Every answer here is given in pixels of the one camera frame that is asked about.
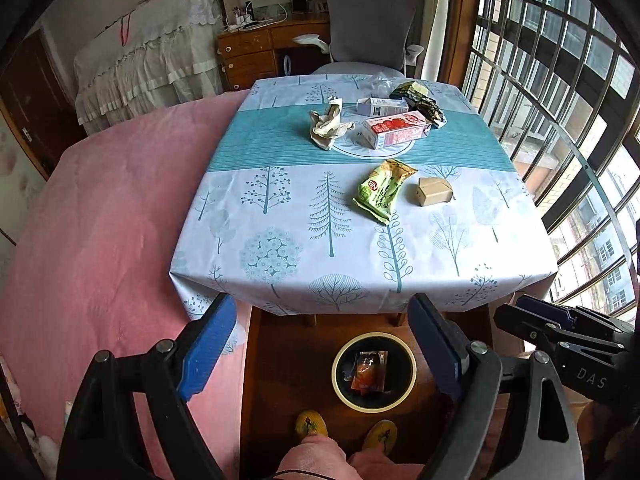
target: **pink pants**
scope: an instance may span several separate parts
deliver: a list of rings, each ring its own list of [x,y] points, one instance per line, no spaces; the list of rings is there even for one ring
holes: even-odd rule
[[[419,464],[394,464],[381,449],[359,451],[347,462],[344,451],[335,440],[313,434],[285,455],[278,471],[299,469],[335,480],[415,480],[423,467]],[[287,473],[278,478],[314,480],[313,476],[296,473]]]

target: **teal stripe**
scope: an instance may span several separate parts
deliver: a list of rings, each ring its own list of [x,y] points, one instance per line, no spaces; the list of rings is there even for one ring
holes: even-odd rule
[[[238,112],[220,141],[207,171],[245,170],[263,166],[304,164],[370,164],[336,150],[318,148],[309,138],[309,110],[293,105]],[[482,170],[515,171],[509,157],[477,114],[448,110],[446,126],[432,128],[398,158],[421,166],[439,164]]]

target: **gray chair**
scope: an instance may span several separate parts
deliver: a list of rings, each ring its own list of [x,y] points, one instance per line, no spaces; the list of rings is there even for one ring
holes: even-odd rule
[[[417,0],[327,0],[331,21],[331,45],[317,34],[294,38],[300,44],[315,44],[331,63],[314,74],[377,74],[403,76],[406,65],[424,50],[405,47]]]

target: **food wrapper in trash can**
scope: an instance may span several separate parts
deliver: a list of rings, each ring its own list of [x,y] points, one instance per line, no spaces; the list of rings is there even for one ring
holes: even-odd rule
[[[360,352],[356,357],[351,389],[361,395],[385,391],[386,358],[388,352]]]
[[[340,112],[342,110],[342,99],[333,97],[329,100],[329,110],[326,115],[320,115],[318,112],[311,111],[311,140],[320,146],[323,150],[330,150],[335,139],[343,136],[347,130],[354,127],[354,123],[340,124]]]
[[[358,186],[358,196],[353,201],[388,225],[400,186],[417,171],[394,158],[385,160]]]

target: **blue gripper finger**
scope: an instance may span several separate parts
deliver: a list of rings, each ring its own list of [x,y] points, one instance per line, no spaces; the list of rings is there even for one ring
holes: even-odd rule
[[[440,315],[425,294],[416,294],[409,300],[407,314],[409,328],[438,389],[457,401],[463,393],[462,375],[469,362],[466,338]]]
[[[204,325],[197,327],[199,334],[182,361],[182,378],[177,391],[185,402],[206,386],[236,325],[236,301],[229,294],[219,294],[205,315],[191,323]]]
[[[516,306],[548,321],[558,323],[562,330],[571,330],[574,327],[574,318],[565,306],[537,300],[526,294],[516,300]]]

